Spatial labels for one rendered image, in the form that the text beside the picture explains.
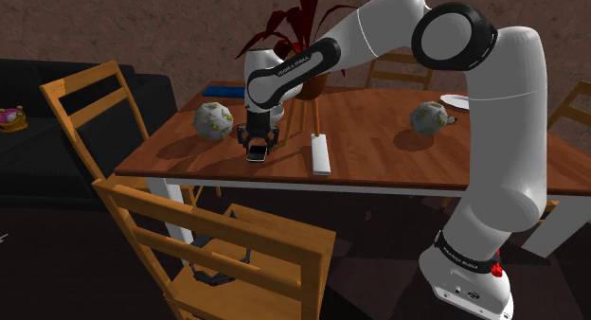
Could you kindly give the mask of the black and silver phone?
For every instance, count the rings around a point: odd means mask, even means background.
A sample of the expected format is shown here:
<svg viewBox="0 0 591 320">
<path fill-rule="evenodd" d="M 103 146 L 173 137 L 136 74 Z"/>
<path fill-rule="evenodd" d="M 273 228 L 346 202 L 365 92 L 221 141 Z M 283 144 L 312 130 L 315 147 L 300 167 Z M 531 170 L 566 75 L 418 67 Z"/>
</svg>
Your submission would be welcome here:
<svg viewBox="0 0 591 320">
<path fill-rule="evenodd" d="M 246 160 L 248 162 L 263 163 L 266 159 L 268 148 L 266 145 L 251 145 L 247 149 Z"/>
</svg>

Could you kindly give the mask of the grey faceted ball, yellow marks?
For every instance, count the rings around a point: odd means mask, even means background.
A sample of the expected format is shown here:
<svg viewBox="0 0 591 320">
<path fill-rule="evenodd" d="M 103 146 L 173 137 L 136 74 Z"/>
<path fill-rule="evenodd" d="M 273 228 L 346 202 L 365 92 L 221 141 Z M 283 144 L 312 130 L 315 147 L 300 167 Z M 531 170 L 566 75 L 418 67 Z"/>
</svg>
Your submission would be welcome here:
<svg viewBox="0 0 591 320">
<path fill-rule="evenodd" d="M 195 111 L 193 126 L 201 137 L 217 141 L 229 135 L 233 121 L 233 115 L 227 107 L 218 102 L 208 102 Z"/>
</svg>

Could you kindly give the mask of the blue book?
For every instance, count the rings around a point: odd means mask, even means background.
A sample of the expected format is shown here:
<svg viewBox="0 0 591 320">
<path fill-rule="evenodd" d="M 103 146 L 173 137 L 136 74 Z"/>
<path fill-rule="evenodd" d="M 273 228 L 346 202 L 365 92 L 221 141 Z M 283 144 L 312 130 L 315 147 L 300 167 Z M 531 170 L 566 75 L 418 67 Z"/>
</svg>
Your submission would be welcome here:
<svg viewBox="0 0 591 320">
<path fill-rule="evenodd" d="M 208 98 L 244 98 L 245 88 L 239 86 L 208 85 L 202 96 Z"/>
</svg>

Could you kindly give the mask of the white remote control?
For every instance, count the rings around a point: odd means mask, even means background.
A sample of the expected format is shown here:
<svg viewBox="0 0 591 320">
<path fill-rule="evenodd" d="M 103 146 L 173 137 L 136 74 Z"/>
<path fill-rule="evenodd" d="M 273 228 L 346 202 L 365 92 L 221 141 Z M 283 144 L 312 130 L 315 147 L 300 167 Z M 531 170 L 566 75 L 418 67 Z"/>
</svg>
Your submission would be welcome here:
<svg viewBox="0 0 591 320">
<path fill-rule="evenodd" d="M 311 135 L 313 174 L 328 176 L 331 174 L 328 142 L 324 134 Z"/>
</svg>

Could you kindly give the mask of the red-leaved plant on wooden stand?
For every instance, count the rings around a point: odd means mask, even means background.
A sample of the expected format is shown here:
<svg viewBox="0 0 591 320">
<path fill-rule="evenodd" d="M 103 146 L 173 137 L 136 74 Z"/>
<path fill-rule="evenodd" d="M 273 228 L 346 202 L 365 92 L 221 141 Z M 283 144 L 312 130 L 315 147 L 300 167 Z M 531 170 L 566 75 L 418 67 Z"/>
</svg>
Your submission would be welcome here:
<svg viewBox="0 0 591 320">
<path fill-rule="evenodd" d="M 248 49 L 251 49 L 255 43 L 265 40 L 270 36 L 279 37 L 279 41 L 276 42 L 273 51 L 283 60 L 303 51 L 311 44 L 313 20 L 317 4 L 318 0 L 299 0 L 299 5 L 297 7 L 288 10 L 275 10 L 268 19 L 265 30 L 254 35 L 243 47 L 237 58 L 243 55 Z M 287 36 L 277 31 L 278 26 L 284 20 L 289 23 L 295 34 L 293 40 L 290 40 Z M 313 77 L 303 84 L 302 90 L 295 96 L 296 99 L 302 101 L 300 120 L 301 130 L 304 130 L 305 128 L 306 104 L 308 100 L 311 100 L 313 105 L 314 134 L 319 135 L 320 126 L 317 97 L 322 94 L 327 80 L 327 74 Z"/>
</svg>

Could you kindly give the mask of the wooden table with white legs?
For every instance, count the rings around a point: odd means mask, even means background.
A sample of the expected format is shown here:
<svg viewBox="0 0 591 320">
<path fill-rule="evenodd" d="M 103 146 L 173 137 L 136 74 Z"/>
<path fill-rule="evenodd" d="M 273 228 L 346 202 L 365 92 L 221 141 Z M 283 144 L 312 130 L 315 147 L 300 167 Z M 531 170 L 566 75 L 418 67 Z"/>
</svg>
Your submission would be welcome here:
<svg viewBox="0 0 591 320">
<path fill-rule="evenodd" d="M 234 135 L 209 141 L 196 132 L 193 115 L 206 102 L 197 96 L 115 173 L 167 186 L 218 187 L 221 199 L 206 195 L 199 206 L 219 211 L 241 204 L 315 223 L 336 232 L 341 256 L 415 259 L 449 219 L 440 198 L 457 201 L 469 181 L 466 113 L 432 137 L 409 125 L 409 113 L 435 97 L 433 91 L 328 88 L 319 118 L 331 173 L 316 176 L 308 131 L 282 128 L 266 159 L 252 163 Z"/>
</svg>

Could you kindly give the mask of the wooden slat-back chair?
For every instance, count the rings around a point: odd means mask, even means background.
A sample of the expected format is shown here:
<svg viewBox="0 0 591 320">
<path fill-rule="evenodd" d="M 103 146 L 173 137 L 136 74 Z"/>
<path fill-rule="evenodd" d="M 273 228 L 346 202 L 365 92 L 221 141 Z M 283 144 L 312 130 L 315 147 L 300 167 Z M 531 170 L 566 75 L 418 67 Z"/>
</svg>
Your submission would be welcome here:
<svg viewBox="0 0 591 320">
<path fill-rule="evenodd" d="M 42 84 L 50 109 L 95 179 L 114 179 L 116 167 L 176 112 L 169 80 L 132 91 L 115 61 Z"/>
<path fill-rule="evenodd" d="M 419 74 L 406 74 L 406 73 L 395 73 L 395 72 L 388 72 L 388 71 L 379 71 L 375 69 L 377 62 L 396 62 L 396 63 L 403 63 L 403 64 L 415 64 L 420 65 L 420 63 L 415 59 L 413 55 L 408 54 L 399 54 L 399 53 L 385 53 L 384 55 L 374 59 L 369 66 L 367 78 L 365 82 L 365 87 L 369 88 L 370 84 L 373 79 L 379 80 L 395 80 L 395 81 L 403 81 L 403 82 L 412 82 L 422 85 L 422 89 L 427 91 L 430 88 L 431 80 L 433 77 L 434 71 L 432 69 L 427 69 L 424 75 Z"/>
<path fill-rule="evenodd" d="M 319 320 L 335 234 L 238 204 L 224 214 L 93 184 L 177 320 Z M 204 248 L 197 234 L 213 237 Z M 232 282 L 209 286 L 189 264 Z"/>
<path fill-rule="evenodd" d="M 568 118 L 579 124 L 591 128 L 591 113 L 572 106 L 572 103 L 579 96 L 591 98 L 591 82 L 580 80 L 573 90 L 560 103 L 556 110 L 548 117 L 547 129 L 550 128 L 561 118 Z"/>
</svg>

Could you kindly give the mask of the black angular object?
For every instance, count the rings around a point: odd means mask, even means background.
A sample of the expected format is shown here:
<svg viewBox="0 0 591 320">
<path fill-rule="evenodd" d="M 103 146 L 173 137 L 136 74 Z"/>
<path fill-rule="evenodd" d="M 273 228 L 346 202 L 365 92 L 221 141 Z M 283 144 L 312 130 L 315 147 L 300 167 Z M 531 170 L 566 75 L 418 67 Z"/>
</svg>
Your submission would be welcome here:
<svg viewBox="0 0 591 320">
<path fill-rule="evenodd" d="M 191 244 L 193 246 L 198 247 L 198 248 L 204 248 L 212 240 L 213 240 L 213 237 L 203 235 L 203 234 L 197 234 L 194 237 L 194 240 Z M 197 281 L 200 281 L 200 282 L 205 283 L 205 284 L 212 286 L 212 287 L 220 286 L 220 285 L 223 285 L 225 283 L 232 282 L 235 280 L 235 277 L 228 276 L 223 273 L 217 273 L 217 274 L 211 276 L 205 271 L 197 271 L 192 262 L 189 264 L 189 267 L 190 267 L 191 271 L 193 272 L 193 277 Z"/>
</svg>

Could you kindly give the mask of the grey faceted teapot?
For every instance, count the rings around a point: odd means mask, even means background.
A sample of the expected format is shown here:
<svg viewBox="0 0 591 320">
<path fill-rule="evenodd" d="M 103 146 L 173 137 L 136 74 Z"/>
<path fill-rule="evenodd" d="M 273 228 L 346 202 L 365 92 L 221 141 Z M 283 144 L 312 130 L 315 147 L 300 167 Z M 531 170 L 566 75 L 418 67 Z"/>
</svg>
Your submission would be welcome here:
<svg viewBox="0 0 591 320">
<path fill-rule="evenodd" d="M 445 108 L 434 101 L 420 104 L 410 115 L 412 129 L 421 135 L 433 135 L 443 127 L 457 122 L 454 116 L 449 116 Z"/>
</svg>

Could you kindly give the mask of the white plate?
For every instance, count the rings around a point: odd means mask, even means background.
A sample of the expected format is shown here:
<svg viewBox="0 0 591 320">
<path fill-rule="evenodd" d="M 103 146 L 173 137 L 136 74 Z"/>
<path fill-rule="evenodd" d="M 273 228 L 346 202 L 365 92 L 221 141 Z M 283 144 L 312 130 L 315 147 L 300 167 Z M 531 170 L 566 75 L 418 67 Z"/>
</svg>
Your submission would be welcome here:
<svg viewBox="0 0 591 320">
<path fill-rule="evenodd" d="M 461 110 L 466 110 L 468 111 L 470 109 L 469 107 L 469 98 L 467 96 L 463 96 L 463 95 L 457 95 L 457 94 L 445 94 L 445 95 L 441 95 L 439 97 L 439 100 L 449 106 L 461 109 Z"/>
</svg>

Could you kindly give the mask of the black sofa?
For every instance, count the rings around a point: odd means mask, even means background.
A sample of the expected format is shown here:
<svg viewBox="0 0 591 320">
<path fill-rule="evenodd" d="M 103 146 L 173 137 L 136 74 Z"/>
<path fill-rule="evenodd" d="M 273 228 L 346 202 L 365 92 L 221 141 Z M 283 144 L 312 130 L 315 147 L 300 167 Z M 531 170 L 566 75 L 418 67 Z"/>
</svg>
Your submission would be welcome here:
<svg viewBox="0 0 591 320">
<path fill-rule="evenodd" d="M 0 108 L 22 106 L 28 123 L 22 131 L 0 133 L 0 206 L 103 209 L 93 176 L 40 90 L 87 67 L 83 62 L 0 59 Z M 143 141 L 127 101 L 78 132 L 105 176 Z"/>
</svg>

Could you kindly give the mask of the pink and yellow toy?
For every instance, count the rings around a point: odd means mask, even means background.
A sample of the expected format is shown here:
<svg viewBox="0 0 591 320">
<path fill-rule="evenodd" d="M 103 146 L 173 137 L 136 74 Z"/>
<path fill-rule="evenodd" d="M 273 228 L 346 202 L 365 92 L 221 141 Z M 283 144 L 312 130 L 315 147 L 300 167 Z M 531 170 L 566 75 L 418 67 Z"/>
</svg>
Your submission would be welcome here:
<svg viewBox="0 0 591 320">
<path fill-rule="evenodd" d="M 0 108 L 0 133 L 15 133 L 27 127 L 27 117 L 22 106 Z"/>
</svg>

